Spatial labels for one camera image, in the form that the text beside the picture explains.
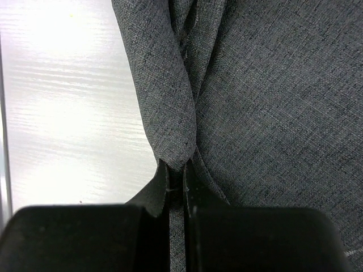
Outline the grey cloth napkin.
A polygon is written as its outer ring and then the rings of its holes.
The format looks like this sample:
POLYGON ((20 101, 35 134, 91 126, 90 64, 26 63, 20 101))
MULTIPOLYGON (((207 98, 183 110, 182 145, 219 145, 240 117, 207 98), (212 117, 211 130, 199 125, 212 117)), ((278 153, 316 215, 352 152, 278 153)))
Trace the grey cloth napkin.
POLYGON ((113 1, 145 134, 236 206, 310 207, 362 270, 362 2, 113 1))

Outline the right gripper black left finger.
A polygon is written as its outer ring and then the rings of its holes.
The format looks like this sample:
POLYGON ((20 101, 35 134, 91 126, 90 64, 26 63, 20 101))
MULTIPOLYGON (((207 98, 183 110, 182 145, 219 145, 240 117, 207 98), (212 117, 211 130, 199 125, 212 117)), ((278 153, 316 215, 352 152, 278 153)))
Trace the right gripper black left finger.
POLYGON ((140 212, 133 271, 170 271, 170 174, 166 163, 158 163, 154 177, 127 204, 140 212))

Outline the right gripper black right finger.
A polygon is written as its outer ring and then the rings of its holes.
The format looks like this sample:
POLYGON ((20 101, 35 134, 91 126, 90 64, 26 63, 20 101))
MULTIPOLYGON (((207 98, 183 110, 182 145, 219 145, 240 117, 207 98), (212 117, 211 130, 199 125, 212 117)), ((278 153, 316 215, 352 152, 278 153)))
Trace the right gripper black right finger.
POLYGON ((228 204, 197 177, 193 164, 186 164, 183 169, 183 204, 186 271, 198 271, 195 212, 199 208, 227 207, 228 204))

